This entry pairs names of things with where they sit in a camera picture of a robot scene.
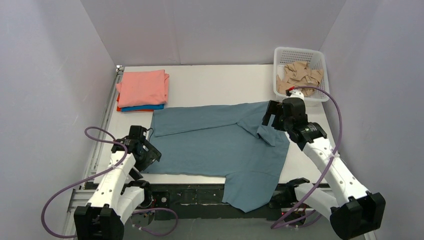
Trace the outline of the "grey-blue t shirt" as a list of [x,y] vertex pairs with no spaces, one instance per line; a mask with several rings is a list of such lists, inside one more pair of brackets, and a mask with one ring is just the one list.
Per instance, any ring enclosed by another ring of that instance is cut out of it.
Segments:
[[224,177],[222,201],[250,212],[267,204],[290,142],[262,119],[267,102],[169,107],[153,113],[150,143],[161,152],[149,174]]

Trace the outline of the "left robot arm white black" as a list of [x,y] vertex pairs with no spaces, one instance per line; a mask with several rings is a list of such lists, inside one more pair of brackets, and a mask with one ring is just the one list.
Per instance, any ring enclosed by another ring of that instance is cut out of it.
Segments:
[[137,208],[153,204],[149,182],[141,172],[162,154],[148,141],[149,129],[132,125],[128,135],[114,141],[104,174],[94,194],[78,206],[73,218],[79,240],[121,240],[125,223]]

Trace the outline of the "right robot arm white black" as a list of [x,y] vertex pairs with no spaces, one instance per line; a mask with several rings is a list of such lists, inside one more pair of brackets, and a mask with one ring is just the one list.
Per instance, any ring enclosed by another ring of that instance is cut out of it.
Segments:
[[372,193],[361,184],[333,153],[334,147],[324,129],[308,120],[304,100],[291,96],[282,102],[269,101],[262,124],[285,132],[324,175],[320,180],[326,180],[333,193],[320,190],[318,182],[312,184],[306,178],[296,178],[286,183],[286,191],[281,194],[284,200],[313,208],[329,220],[342,240],[381,227],[386,200],[381,193]]

